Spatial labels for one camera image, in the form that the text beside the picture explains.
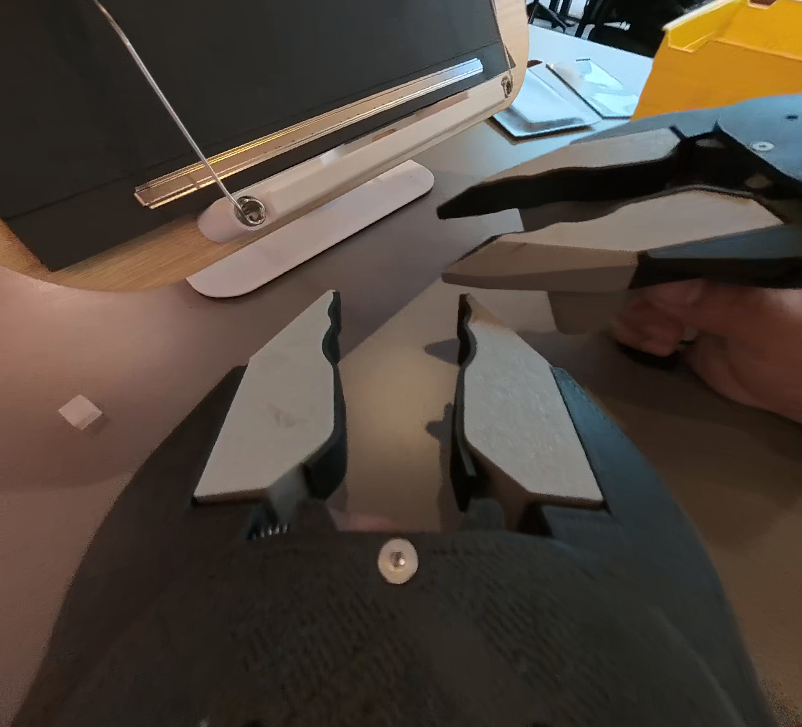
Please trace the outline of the yellow plastic bin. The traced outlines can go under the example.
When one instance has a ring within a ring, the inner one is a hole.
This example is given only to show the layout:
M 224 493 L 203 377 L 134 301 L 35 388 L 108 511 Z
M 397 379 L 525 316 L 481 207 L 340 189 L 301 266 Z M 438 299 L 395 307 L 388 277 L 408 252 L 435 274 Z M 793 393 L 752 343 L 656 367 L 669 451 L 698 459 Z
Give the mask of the yellow plastic bin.
M 801 1 L 713 0 L 670 22 L 633 119 L 801 92 Z

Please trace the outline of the clear plastic sleeve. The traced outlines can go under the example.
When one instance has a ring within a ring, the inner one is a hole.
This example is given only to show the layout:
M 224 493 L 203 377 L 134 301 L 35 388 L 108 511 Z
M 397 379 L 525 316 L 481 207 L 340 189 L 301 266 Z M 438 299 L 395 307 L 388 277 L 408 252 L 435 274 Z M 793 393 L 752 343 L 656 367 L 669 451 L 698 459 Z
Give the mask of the clear plastic sleeve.
M 530 67 L 515 100 L 492 116 L 495 125 L 520 141 L 585 131 L 602 117 L 581 103 L 564 85 L 554 86 Z
M 634 116 L 639 94 L 633 93 L 592 59 L 550 62 L 546 67 L 603 119 Z

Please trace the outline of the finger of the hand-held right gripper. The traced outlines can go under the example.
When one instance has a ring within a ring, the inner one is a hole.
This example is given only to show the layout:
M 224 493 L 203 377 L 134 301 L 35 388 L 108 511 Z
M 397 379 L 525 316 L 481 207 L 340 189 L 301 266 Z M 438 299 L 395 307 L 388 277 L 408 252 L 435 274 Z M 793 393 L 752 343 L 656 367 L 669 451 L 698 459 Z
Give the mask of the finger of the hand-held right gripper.
M 537 231 L 684 191 L 751 201 L 751 192 L 725 185 L 725 153 L 706 133 L 687 136 L 676 127 L 582 140 L 474 184 L 440 204 L 437 216 L 461 220 L 514 210 L 523 231 Z
M 493 236 L 452 263 L 442 280 L 466 288 L 543 292 L 556 330 L 606 327 L 631 300 L 645 251 L 783 227 L 744 196 L 691 189 L 628 203 L 554 203 L 520 213 L 523 231 Z

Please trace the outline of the white tape square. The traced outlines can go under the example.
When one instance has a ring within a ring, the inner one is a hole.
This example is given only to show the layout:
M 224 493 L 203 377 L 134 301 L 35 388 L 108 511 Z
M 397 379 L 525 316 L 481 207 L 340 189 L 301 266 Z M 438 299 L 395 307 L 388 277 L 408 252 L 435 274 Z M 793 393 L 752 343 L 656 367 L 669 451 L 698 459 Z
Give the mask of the white tape square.
M 97 405 L 82 394 L 75 395 L 59 407 L 58 414 L 79 431 L 85 431 L 104 415 Z

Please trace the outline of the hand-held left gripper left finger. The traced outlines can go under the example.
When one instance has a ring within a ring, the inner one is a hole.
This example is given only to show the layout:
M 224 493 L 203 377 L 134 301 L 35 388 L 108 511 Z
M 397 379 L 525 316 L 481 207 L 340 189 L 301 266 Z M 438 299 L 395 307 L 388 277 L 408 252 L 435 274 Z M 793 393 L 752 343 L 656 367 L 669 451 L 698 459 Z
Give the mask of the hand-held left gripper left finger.
M 194 504 L 262 506 L 277 530 L 336 492 L 347 471 L 341 330 L 341 296 L 330 290 L 249 359 Z

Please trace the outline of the person's right hand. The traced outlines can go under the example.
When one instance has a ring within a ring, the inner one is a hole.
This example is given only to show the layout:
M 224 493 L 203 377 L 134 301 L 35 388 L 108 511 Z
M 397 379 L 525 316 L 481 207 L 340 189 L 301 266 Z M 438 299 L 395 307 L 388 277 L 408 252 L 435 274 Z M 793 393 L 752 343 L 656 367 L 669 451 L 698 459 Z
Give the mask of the person's right hand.
M 693 280 L 638 292 L 613 321 L 617 341 L 667 357 L 691 333 L 688 366 L 712 390 L 801 422 L 801 291 Z

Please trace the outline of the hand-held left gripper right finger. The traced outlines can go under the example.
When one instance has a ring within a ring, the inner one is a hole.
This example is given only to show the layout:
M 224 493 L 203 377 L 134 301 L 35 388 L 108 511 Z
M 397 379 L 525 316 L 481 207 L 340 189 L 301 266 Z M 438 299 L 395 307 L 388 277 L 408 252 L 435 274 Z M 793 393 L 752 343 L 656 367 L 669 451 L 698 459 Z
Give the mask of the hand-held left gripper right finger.
M 505 525 L 544 506 L 599 511 L 605 500 L 554 368 L 471 294 L 459 296 L 450 480 L 466 513 L 496 501 Z

